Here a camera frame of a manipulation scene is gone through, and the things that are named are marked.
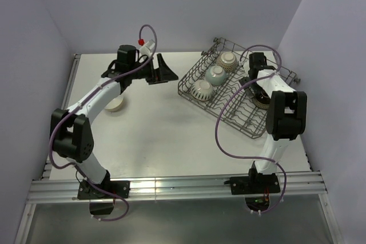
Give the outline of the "brown beige bowl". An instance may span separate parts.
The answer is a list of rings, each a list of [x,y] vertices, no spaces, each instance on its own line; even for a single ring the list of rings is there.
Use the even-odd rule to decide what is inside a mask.
[[[255,93],[254,97],[252,98],[252,103],[259,109],[268,110],[270,98],[266,93]]]

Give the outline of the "white bowl striped outside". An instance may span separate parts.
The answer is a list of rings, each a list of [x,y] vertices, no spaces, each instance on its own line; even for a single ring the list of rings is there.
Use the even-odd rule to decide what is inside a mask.
[[[190,94],[199,101],[208,101],[213,95],[213,86],[204,79],[199,79],[192,84]]]

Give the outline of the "red patterned bowl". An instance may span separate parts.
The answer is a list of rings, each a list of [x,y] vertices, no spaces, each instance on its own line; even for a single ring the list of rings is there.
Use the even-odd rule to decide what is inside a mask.
[[[217,57],[216,65],[221,66],[226,73],[233,73],[238,66],[238,60],[232,52],[224,52]]]

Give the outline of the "light green bowl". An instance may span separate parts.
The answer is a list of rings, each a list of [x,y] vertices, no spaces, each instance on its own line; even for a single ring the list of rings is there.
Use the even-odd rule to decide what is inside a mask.
[[[221,66],[211,66],[205,73],[205,79],[213,86],[220,86],[226,80],[226,71]]]

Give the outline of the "plain white bowl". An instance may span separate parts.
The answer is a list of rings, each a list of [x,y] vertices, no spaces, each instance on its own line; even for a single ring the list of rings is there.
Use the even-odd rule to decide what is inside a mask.
[[[105,110],[111,113],[117,112],[119,110],[122,109],[124,105],[124,96],[123,95],[119,95],[116,98],[114,98],[113,100],[111,100],[106,106],[105,106]]]

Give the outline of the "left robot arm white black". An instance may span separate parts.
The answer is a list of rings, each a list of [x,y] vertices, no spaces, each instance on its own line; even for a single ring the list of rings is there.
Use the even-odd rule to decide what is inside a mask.
[[[161,54],[157,54],[158,67],[154,67],[154,41],[140,39],[139,44],[139,49],[121,45],[116,59],[102,73],[94,89],[72,107],[56,109],[51,115],[50,151],[67,159],[68,164],[75,167],[83,176],[81,189],[94,199],[116,197],[117,192],[113,189],[110,173],[93,153],[93,121],[135,79],[144,79],[150,85],[178,80],[178,75],[168,67]]]

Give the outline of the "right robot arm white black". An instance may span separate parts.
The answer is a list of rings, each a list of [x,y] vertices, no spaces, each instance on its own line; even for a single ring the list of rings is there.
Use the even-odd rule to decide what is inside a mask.
[[[240,81],[242,85],[249,82],[254,98],[268,105],[265,121],[268,136],[260,159],[254,161],[247,180],[249,189],[255,193],[275,180],[277,164],[306,125],[307,95],[291,88],[279,75],[278,68],[267,64],[264,53],[251,53],[248,77]]]

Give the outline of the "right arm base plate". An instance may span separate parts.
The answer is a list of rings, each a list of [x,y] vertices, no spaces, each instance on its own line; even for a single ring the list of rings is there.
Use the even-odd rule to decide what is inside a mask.
[[[281,191],[278,177],[275,174],[230,177],[224,184],[230,186],[232,195],[276,194]]]

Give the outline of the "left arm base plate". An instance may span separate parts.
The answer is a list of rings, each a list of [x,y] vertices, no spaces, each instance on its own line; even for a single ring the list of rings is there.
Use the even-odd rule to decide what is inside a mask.
[[[110,181],[93,187],[87,181],[82,181],[79,184],[77,194],[78,200],[95,200],[95,199],[112,199],[116,196],[128,198],[130,190],[129,181]]]

